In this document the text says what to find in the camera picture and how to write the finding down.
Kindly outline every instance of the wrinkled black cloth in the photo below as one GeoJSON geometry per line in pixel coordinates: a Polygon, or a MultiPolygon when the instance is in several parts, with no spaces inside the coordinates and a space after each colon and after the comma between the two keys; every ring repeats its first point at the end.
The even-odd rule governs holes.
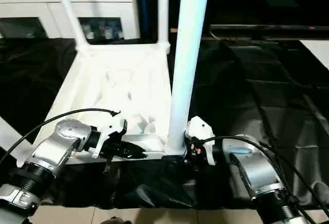
{"type": "MultiPolygon", "coordinates": [[[[170,76],[174,54],[169,55],[170,76]]],[[[250,134],[287,157],[329,203],[329,72],[300,42],[202,42],[190,118],[216,135],[250,134]]],[[[234,199],[225,162],[186,165],[176,158],[67,165],[49,204],[111,208],[248,208],[234,199]]],[[[317,208],[282,163],[286,180],[307,208],[317,208]]]]}

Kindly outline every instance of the cabinet door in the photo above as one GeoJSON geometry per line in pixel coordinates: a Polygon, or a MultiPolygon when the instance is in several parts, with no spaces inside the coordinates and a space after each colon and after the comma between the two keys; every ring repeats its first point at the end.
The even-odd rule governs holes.
{"type": "MultiPolygon", "coordinates": [[[[71,3],[88,39],[139,38],[135,3],[71,3]]],[[[64,38],[74,38],[71,24],[60,3],[48,3],[64,38]]]]}
{"type": "Polygon", "coordinates": [[[60,38],[45,3],[0,4],[0,35],[4,38],[60,38]]]}

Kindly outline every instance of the black wire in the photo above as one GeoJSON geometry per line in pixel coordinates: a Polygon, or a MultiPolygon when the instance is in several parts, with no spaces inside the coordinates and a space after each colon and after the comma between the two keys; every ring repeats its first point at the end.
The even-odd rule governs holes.
{"type": "MultiPolygon", "coordinates": [[[[217,140],[217,139],[236,139],[236,140],[241,140],[245,143],[251,144],[254,147],[256,147],[257,149],[259,149],[267,158],[268,160],[272,163],[272,165],[275,167],[275,169],[278,171],[279,177],[280,179],[284,182],[286,188],[290,191],[290,193],[293,195],[292,191],[287,187],[285,179],[283,177],[283,172],[281,172],[281,170],[279,169],[279,167],[277,166],[277,164],[275,163],[275,161],[271,158],[271,156],[264,150],[265,147],[266,149],[268,149],[269,151],[273,152],[274,154],[277,155],[277,157],[282,160],[284,163],[287,164],[287,166],[293,170],[293,172],[299,177],[299,179],[301,180],[301,182],[305,185],[305,187],[307,188],[307,190],[311,193],[311,195],[314,197],[314,200],[317,202],[317,204],[319,205],[319,207],[324,211],[324,213],[326,214],[326,216],[329,218],[329,211],[327,210],[327,208],[325,207],[324,203],[320,200],[320,198],[317,196],[317,194],[314,192],[314,190],[308,185],[308,183],[306,182],[306,180],[304,179],[304,177],[301,175],[301,173],[295,168],[295,166],[293,166],[284,156],[282,156],[281,154],[279,154],[277,151],[275,151],[272,147],[270,147],[269,145],[267,145],[266,143],[263,142],[259,142],[260,145],[246,139],[243,137],[239,137],[239,136],[216,136],[216,137],[212,137],[212,138],[208,138],[208,139],[204,139],[202,140],[203,143],[205,142],[209,142],[212,140],[217,140]]],[[[311,217],[304,211],[305,218],[308,219],[311,217]]]]}
{"type": "Polygon", "coordinates": [[[65,117],[67,115],[72,115],[72,114],[76,114],[76,113],[81,113],[81,112],[87,112],[87,111],[99,111],[99,112],[105,112],[105,113],[109,113],[111,114],[112,116],[115,116],[117,115],[118,113],[114,112],[114,111],[111,111],[111,110],[108,110],[108,109],[104,109],[104,108],[83,108],[83,109],[77,109],[77,110],[72,110],[72,111],[69,111],[69,112],[66,112],[66,113],[63,113],[61,115],[57,115],[55,117],[52,117],[50,118],[49,120],[46,120],[44,122],[42,122],[41,124],[37,125],[35,128],[33,128],[32,130],[30,130],[27,134],[25,134],[24,136],[22,136],[20,139],[18,139],[18,141],[16,143],[14,143],[12,145],[12,147],[10,147],[6,153],[4,154],[4,156],[2,156],[1,160],[0,160],[0,165],[1,163],[7,158],[7,156],[10,155],[10,153],[17,147],[19,146],[19,144],[21,142],[24,141],[24,139],[26,139],[31,133],[35,132],[36,130],[38,130],[40,127],[54,121],[54,120],[57,120],[57,119],[60,119],[62,117],[65,117]]]}

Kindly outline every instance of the tiled floor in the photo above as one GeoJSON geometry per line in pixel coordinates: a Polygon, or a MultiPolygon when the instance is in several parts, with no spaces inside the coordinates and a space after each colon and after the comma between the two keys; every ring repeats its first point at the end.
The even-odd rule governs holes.
{"type": "MultiPolygon", "coordinates": [[[[327,220],[322,211],[309,211],[316,223],[327,220]]],[[[253,210],[172,210],[127,209],[100,210],[97,208],[64,208],[42,206],[30,218],[33,224],[100,224],[113,216],[130,220],[133,224],[261,224],[253,210]]]]}

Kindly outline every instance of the white pipe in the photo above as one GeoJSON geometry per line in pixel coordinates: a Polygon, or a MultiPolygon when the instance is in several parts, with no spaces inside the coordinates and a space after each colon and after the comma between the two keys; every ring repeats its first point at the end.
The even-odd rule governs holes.
{"type": "Polygon", "coordinates": [[[158,44],[169,53],[169,0],[158,0],[158,44]]]}
{"type": "Polygon", "coordinates": [[[72,25],[72,29],[76,39],[76,49],[78,51],[85,51],[89,48],[89,43],[84,36],[83,30],[81,28],[78,18],[75,16],[70,0],[61,0],[62,5],[64,6],[65,12],[69,19],[69,22],[72,25]]]}
{"type": "Polygon", "coordinates": [[[169,136],[166,144],[169,155],[182,155],[186,150],[184,132],[206,6],[207,0],[180,0],[169,136]]]}

